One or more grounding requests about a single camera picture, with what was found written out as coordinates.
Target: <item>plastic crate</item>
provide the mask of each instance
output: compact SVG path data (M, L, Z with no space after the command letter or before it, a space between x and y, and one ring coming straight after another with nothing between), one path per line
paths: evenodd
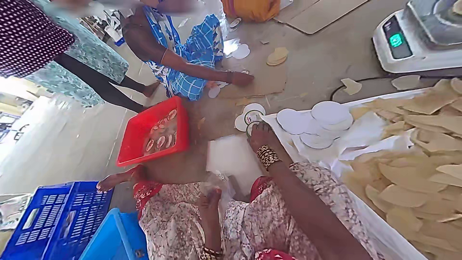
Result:
M111 209L91 239L80 260L149 260L146 236L138 214Z
M165 150L144 156L144 141L151 132L151 128L174 109L177 111L175 145ZM123 167L135 163L154 160L162 156L185 151L188 147L188 113L181 105L181 98L175 96L144 110L128 121L127 128L123 134L119 156L117 158L117 166Z
M38 187L1 260L74 260L106 216L112 190L96 181Z

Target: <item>green display screen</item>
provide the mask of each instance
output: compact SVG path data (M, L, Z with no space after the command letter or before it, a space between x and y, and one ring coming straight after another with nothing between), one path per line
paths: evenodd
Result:
M390 37L390 44L393 48L396 48L403 44L403 39L399 33L396 33Z

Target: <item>blue plastic crate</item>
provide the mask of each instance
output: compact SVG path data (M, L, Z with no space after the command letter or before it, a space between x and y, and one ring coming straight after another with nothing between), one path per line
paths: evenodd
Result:
M80 260L148 260L146 236L138 214L111 209Z
M96 192L96 181L41 186L0 260L75 260L106 216L113 190Z

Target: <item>plastic bag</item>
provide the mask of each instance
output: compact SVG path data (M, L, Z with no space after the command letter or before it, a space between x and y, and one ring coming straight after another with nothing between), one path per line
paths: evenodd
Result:
M206 196L213 190L219 188L221 190L221 198L218 203L218 213L220 216L220 223L225 217L225 211L228 207L228 203L232 200L236 192L234 191L228 177L221 173L219 170L215 170L207 177L207 181L201 182L199 189Z

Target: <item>gold bangle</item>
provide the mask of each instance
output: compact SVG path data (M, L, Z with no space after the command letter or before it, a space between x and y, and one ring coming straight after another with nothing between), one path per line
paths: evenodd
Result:
M202 248L202 252L199 256L200 260L219 260L223 257L223 250L220 252L211 250L207 247Z
M257 156L266 170L268 170L268 167L273 163L281 161L279 160L277 153L268 145L263 145L262 147L260 147L257 150Z

